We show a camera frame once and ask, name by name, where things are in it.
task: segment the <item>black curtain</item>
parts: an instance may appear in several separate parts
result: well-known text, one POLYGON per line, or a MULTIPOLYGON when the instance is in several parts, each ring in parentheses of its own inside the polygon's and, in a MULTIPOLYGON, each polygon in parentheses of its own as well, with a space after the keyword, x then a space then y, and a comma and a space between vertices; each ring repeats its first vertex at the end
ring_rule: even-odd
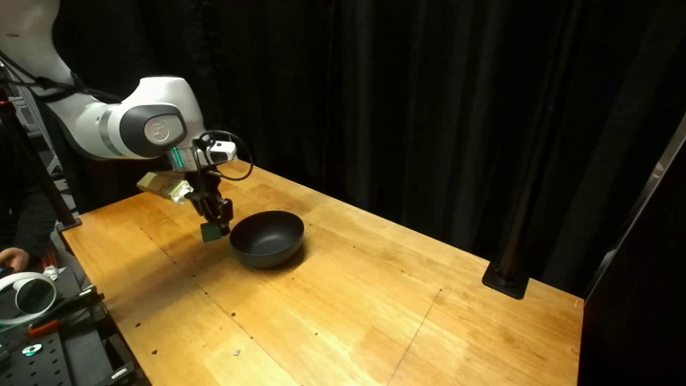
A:
POLYGON ((64 0, 56 39, 88 86, 184 74, 206 125, 261 166, 584 294, 683 113, 683 15, 679 0, 64 0))

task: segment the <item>wooden tabletop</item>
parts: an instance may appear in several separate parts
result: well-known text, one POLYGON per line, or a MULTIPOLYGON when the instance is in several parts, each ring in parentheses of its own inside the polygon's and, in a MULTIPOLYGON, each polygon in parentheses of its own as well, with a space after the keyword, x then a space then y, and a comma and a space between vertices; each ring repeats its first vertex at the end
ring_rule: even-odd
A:
POLYGON ((64 232, 152 383, 577 383, 581 298, 507 298, 485 259, 264 169, 221 189, 231 224, 295 213, 303 259, 249 269, 152 193, 64 232))

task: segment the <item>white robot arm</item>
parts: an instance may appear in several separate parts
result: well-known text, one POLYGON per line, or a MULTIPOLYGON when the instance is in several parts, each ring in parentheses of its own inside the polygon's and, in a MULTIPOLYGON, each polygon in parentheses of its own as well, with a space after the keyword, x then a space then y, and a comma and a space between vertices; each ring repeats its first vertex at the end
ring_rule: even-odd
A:
POLYGON ((231 136, 211 136, 181 77, 144 77, 120 103, 79 86, 52 40, 59 0, 0 0, 0 63, 62 121, 67 142, 89 158, 158 158, 192 187, 194 209, 209 232, 226 234, 229 201, 218 195, 218 163, 235 156, 231 136))

